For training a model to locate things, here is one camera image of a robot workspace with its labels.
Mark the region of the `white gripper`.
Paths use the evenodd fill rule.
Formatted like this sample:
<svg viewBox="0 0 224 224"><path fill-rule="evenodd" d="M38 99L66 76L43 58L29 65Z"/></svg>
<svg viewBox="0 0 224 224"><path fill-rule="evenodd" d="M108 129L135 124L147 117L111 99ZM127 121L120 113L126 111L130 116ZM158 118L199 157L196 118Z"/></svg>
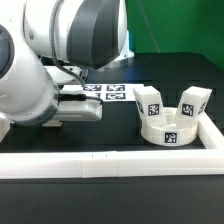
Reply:
<svg viewBox="0 0 224 224"><path fill-rule="evenodd" d="M99 121L102 118L103 100L97 96L85 94L73 95L72 100L61 101L54 120Z"/></svg>

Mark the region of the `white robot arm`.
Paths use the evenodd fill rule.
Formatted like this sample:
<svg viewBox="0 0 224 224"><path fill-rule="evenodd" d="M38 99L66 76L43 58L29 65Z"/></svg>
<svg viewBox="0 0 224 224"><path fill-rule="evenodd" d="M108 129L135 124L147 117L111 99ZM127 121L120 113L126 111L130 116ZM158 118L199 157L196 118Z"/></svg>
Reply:
<svg viewBox="0 0 224 224"><path fill-rule="evenodd" d="M0 0L0 114L23 126L50 120L97 121L102 100L62 92L41 57L99 69L116 59L127 33L125 0Z"/></svg>

